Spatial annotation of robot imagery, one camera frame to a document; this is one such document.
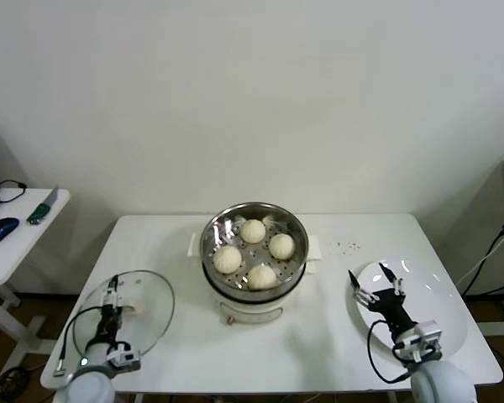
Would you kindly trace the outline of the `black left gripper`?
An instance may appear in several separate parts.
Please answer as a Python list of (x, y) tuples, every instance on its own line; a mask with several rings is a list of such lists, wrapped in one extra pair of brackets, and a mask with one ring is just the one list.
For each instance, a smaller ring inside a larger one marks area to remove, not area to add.
[(118, 345), (116, 336), (122, 324), (123, 308), (118, 306), (118, 275), (114, 275), (102, 293), (101, 319), (93, 343), (104, 343), (112, 347)]

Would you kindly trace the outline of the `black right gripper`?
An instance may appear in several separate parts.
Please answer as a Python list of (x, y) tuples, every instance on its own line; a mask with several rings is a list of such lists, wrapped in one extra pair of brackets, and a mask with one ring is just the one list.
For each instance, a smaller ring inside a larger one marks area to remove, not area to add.
[(402, 334), (417, 325), (403, 307), (406, 296), (402, 287), (402, 278), (398, 278), (387, 264), (380, 262), (379, 266), (393, 288), (370, 293), (360, 287), (356, 276), (349, 270), (353, 296), (360, 304), (369, 304), (369, 311), (381, 314), (391, 334)]

